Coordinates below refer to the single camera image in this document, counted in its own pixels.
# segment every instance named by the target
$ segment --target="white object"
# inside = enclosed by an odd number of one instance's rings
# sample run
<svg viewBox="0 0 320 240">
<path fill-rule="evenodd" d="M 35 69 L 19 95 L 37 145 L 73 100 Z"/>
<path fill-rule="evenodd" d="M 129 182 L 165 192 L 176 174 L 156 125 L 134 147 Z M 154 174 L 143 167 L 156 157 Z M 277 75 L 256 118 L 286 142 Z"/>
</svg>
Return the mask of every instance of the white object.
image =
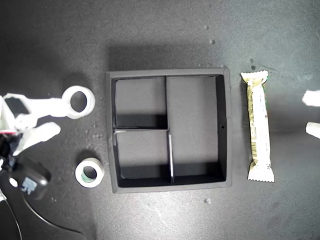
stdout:
<svg viewBox="0 0 320 240">
<path fill-rule="evenodd" d="M 81 92 L 86 97 L 86 106 L 83 111 L 77 112 L 71 106 L 71 98 Z M 5 99 L 19 99 L 28 114 L 19 114 L 15 117 Z M 59 125 L 54 122 L 45 123 L 37 128 L 38 119 L 45 116 L 66 117 L 78 119 L 92 112 L 96 99 L 91 90 L 83 86 L 71 86 L 65 90 L 61 98 L 49 99 L 29 99 L 25 95 L 8 93 L 4 97 L 0 96 L 0 134 L 20 134 L 22 139 L 14 156 L 23 150 L 39 143 L 46 142 L 61 131 Z"/>
<path fill-rule="evenodd" d="M 302 98 L 302 102 L 307 106 L 320 107 L 320 90 L 307 90 Z"/>
<path fill-rule="evenodd" d="M 71 106 L 71 98 L 77 92 L 83 93 L 86 97 L 86 106 L 81 112 L 74 110 Z M 96 104 L 96 99 L 93 92 L 90 89 L 83 86 L 69 87 L 63 93 L 62 100 L 66 103 L 66 106 L 67 106 L 67 116 L 71 119 L 79 119 L 90 114 L 92 110 L 95 108 L 95 104 Z"/>
<path fill-rule="evenodd" d="M 302 102 L 311 107 L 320 107 L 320 90 L 307 90 L 303 95 Z M 305 126 L 305 132 L 320 139 L 320 123 L 308 122 Z"/>
<path fill-rule="evenodd" d="M 308 122 L 305 126 L 305 132 L 320 139 L 320 123 Z"/>
<path fill-rule="evenodd" d="M 71 106 L 71 98 L 77 92 L 83 93 L 86 97 L 86 106 L 81 112 L 75 111 Z M 15 117 L 4 101 L 9 98 L 19 99 L 29 114 L 19 114 Z M 32 129 L 37 125 L 38 119 L 45 116 L 78 119 L 90 114 L 96 103 L 93 92 L 83 86 L 67 88 L 61 98 L 29 99 L 25 95 L 8 93 L 3 98 L 0 97 L 0 101 L 0 131 Z"/>
<path fill-rule="evenodd" d="M 7 197 L 4 195 L 4 193 L 0 189 L 0 202 L 5 200 L 7 200 Z"/>
<path fill-rule="evenodd" d="M 265 92 L 262 84 L 268 78 L 268 71 L 241 73 L 247 83 L 248 112 L 250 119 L 251 151 L 248 180 L 275 182 L 271 169 L 269 122 Z"/>
<path fill-rule="evenodd" d="M 88 177 L 84 169 L 85 167 L 92 167 L 96 172 L 96 178 Z M 84 159 L 75 169 L 75 178 L 76 180 L 86 188 L 94 188 L 98 186 L 105 175 L 105 169 L 103 164 L 94 157 L 89 157 Z"/>
<path fill-rule="evenodd" d="M 18 187 L 18 182 L 14 178 L 10 177 L 9 178 L 9 183 L 12 185 L 12 187 L 17 188 Z"/>
<path fill-rule="evenodd" d="M 37 128 L 26 129 L 23 132 L 23 136 L 19 141 L 13 156 L 19 155 L 23 150 L 36 145 L 40 142 L 46 142 L 58 135 L 61 131 L 61 127 L 54 122 L 47 122 Z"/>
</svg>

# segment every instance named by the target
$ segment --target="black device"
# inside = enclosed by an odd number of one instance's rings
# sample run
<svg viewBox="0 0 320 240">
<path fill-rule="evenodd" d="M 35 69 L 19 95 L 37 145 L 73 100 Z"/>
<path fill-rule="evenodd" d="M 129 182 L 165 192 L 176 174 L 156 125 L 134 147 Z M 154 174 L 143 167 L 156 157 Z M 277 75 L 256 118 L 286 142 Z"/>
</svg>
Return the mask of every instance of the black device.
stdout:
<svg viewBox="0 0 320 240">
<path fill-rule="evenodd" d="M 8 172 L 9 181 L 14 187 L 20 188 L 23 194 L 38 200 L 46 192 L 51 173 L 39 162 L 28 157 L 13 156 L 21 137 L 22 134 L 0 134 L 2 169 Z"/>
</svg>

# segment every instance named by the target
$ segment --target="black tray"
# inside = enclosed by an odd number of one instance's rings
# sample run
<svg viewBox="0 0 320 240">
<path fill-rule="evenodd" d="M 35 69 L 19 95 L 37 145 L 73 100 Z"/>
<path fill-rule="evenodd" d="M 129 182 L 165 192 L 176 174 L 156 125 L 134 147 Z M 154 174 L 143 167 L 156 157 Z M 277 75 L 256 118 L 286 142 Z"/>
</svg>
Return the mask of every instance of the black tray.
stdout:
<svg viewBox="0 0 320 240">
<path fill-rule="evenodd" d="M 106 74 L 114 193 L 231 185 L 227 68 Z"/>
</svg>

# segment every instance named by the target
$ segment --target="roll of tape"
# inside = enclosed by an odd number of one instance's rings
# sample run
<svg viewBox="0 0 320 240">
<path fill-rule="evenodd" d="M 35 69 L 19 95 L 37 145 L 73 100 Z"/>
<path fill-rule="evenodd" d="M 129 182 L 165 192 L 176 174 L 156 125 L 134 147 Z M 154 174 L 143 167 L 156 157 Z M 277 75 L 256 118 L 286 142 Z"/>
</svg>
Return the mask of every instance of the roll of tape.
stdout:
<svg viewBox="0 0 320 240">
<path fill-rule="evenodd" d="M 85 167 L 92 167 L 96 172 L 96 178 L 88 177 L 84 172 Z M 98 159 L 94 157 L 84 159 L 75 169 L 76 180 L 86 188 L 94 188 L 98 186 L 104 178 L 104 175 L 104 166 Z"/>
<path fill-rule="evenodd" d="M 86 106 L 81 112 L 74 110 L 73 107 L 71 106 L 71 98 L 77 92 L 83 93 L 86 97 Z M 67 88 L 62 94 L 61 98 L 68 105 L 67 117 L 71 119 L 79 119 L 90 114 L 92 110 L 95 108 L 95 104 L 96 104 L 96 98 L 94 93 L 89 88 L 86 88 L 83 86 L 76 85 L 76 86 L 71 86 Z"/>
</svg>

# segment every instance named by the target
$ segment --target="wrapped food bar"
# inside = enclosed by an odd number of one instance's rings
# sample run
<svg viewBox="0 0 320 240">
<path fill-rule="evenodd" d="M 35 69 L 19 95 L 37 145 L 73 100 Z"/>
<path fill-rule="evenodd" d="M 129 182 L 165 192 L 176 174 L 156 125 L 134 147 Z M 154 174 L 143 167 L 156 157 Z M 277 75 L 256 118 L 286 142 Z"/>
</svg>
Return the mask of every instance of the wrapped food bar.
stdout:
<svg viewBox="0 0 320 240">
<path fill-rule="evenodd" d="M 274 182 L 271 169 L 269 124 L 263 83 L 268 71 L 241 73 L 247 84 L 248 111 L 250 119 L 251 151 L 248 180 Z"/>
</svg>

